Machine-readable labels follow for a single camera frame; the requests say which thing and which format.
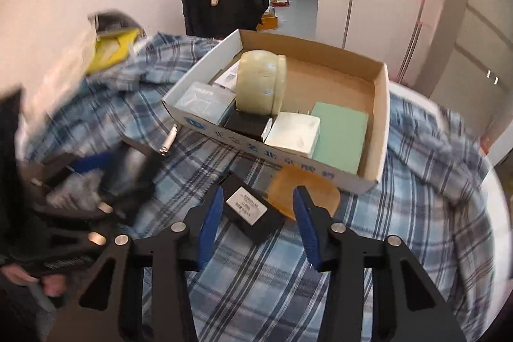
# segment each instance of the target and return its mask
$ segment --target plaid cloth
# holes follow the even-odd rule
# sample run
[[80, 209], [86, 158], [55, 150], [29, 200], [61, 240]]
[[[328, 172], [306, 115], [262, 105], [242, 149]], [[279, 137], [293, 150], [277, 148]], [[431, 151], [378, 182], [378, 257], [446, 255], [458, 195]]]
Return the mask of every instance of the plaid cloth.
[[[172, 126], [161, 97], [212, 40], [158, 34], [135, 58], [88, 77], [79, 92], [28, 146], [41, 160], [57, 151], [91, 154], [123, 133], [158, 149]], [[335, 216], [358, 234], [400, 236], [420, 260], [469, 341], [483, 332], [493, 281], [492, 230], [479, 187], [486, 166], [461, 118], [443, 111], [449, 132], [432, 115], [391, 97], [391, 127], [379, 185], [362, 196], [341, 194]], [[265, 193], [277, 167], [182, 128], [162, 172], [155, 197], [129, 232], [156, 234], [201, 203], [225, 170]], [[285, 222], [261, 246], [252, 245], [225, 218], [214, 256], [188, 274], [200, 341], [315, 341], [324, 311], [328, 273], [311, 268], [294, 222]], [[151, 271], [144, 278], [144, 312], [151, 316]], [[370, 340], [370, 270], [365, 274], [362, 340]]]

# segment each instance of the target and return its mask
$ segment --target blue gripper pad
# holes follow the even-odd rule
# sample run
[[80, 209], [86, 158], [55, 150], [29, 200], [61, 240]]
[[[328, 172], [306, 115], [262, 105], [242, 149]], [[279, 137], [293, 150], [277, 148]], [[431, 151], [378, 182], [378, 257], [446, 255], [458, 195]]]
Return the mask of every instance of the blue gripper pad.
[[212, 253], [214, 252], [215, 235], [221, 223], [223, 205], [223, 190], [222, 188], [217, 187], [214, 199], [212, 199], [212, 203], [208, 209], [207, 216], [205, 216], [201, 231], [199, 231], [198, 266], [200, 270], [202, 270], [206, 263], [209, 262], [212, 257]]
[[319, 250], [319, 238], [317, 237], [317, 232], [315, 231], [311, 214], [297, 188], [294, 189], [294, 193], [292, 195], [292, 205], [296, 221], [298, 222], [299, 233], [301, 234], [301, 240], [303, 241], [306, 257], [314, 268], [318, 270], [322, 263], [321, 253]]
[[79, 174], [88, 173], [94, 169], [106, 169], [114, 154], [111, 151], [104, 151], [96, 155], [77, 158], [69, 166]]

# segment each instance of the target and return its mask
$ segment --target open cardboard box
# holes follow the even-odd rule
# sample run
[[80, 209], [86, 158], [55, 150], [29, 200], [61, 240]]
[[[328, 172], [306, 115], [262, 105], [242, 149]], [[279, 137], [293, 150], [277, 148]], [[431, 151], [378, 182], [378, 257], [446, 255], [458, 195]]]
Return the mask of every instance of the open cardboard box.
[[[325, 102], [369, 115], [357, 175], [277, 150], [174, 107], [192, 82], [211, 83], [240, 59], [242, 53], [254, 49], [287, 56], [283, 112], [307, 113], [316, 102]], [[381, 179], [390, 118], [388, 72], [384, 63], [359, 54], [299, 38], [236, 30], [198, 61], [166, 94], [163, 102], [169, 114], [184, 126], [271, 163], [294, 164], [328, 179], [342, 190], [364, 193]]]

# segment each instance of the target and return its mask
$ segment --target metal screw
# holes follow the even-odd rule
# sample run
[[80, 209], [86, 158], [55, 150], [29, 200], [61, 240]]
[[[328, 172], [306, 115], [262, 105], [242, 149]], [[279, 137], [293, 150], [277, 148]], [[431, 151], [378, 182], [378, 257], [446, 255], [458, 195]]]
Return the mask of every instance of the metal screw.
[[107, 239], [103, 235], [100, 235], [97, 232], [89, 232], [89, 234], [87, 235], [87, 238], [91, 242], [94, 242], [96, 245], [99, 245], [99, 246], [105, 245], [105, 242], [107, 242]]
[[399, 246], [401, 245], [402, 239], [396, 235], [391, 235], [387, 238], [387, 241], [392, 246]]
[[112, 207], [106, 204], [105, 202], [101, 202], [98, 205], [98, 209], [100, 209], [104, 213], [112, 213]]
[[338, 234], [343, 234], [346, 231], [346, 226], [343, 223], [332, 223], [332, 231]]
[[183, 232], [185, 231], [185, 223], [183, 222], [176, 222], [171, 225], [171, 231], [173, 232]]
[[116, 239], [114, 240], [116, 245], [124, 245], [128, 242], [128, 236], [126, 235], [118, 235], [116, 236]]

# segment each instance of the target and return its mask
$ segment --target green sticky note pad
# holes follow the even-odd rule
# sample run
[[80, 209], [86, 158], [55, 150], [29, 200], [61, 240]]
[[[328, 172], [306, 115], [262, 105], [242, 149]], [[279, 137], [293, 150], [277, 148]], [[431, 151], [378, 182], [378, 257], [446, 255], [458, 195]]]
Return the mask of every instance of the green sticky note pad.
[[360, 165], [369, 115], [347, 107], [315, 104], [312, 115], [321, 120], [314, 160], [356, 174]]

